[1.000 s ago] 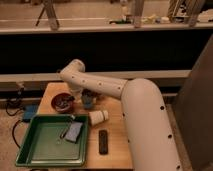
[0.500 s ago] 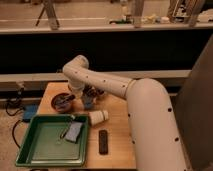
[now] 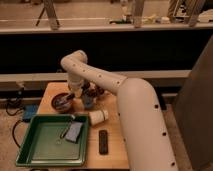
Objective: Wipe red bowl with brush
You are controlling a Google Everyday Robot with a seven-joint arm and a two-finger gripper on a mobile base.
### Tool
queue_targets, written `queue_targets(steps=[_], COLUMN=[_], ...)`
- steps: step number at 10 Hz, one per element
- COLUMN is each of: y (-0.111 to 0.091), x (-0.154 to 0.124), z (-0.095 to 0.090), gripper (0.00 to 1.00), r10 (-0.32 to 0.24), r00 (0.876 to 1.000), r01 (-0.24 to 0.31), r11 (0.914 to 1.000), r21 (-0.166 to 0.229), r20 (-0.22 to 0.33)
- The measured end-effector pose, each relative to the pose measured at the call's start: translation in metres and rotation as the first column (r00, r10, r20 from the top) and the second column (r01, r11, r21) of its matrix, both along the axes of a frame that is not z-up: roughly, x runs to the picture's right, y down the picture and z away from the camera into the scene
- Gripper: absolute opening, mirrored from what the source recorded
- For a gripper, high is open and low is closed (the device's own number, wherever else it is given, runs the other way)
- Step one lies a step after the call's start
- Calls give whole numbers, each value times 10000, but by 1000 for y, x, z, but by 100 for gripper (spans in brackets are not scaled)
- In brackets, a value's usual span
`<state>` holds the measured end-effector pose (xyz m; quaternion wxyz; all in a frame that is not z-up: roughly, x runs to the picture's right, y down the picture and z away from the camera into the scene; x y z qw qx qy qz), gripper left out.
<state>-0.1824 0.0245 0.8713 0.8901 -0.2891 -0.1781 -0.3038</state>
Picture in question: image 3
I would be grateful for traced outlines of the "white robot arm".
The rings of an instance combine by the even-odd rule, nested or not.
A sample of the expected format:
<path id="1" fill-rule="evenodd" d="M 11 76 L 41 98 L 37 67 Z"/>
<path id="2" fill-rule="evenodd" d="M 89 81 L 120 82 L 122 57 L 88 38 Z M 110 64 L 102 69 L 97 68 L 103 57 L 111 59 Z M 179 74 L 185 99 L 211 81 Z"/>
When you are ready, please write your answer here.
<path id="1" fill-rule="evenodd" d="M 153 86 L 87 64 L 84 51 L 61 59 L 72 91 L 88 80 L 117 96 L 117 110 L 131 171 L 179 171 L 159 100 Z"/>

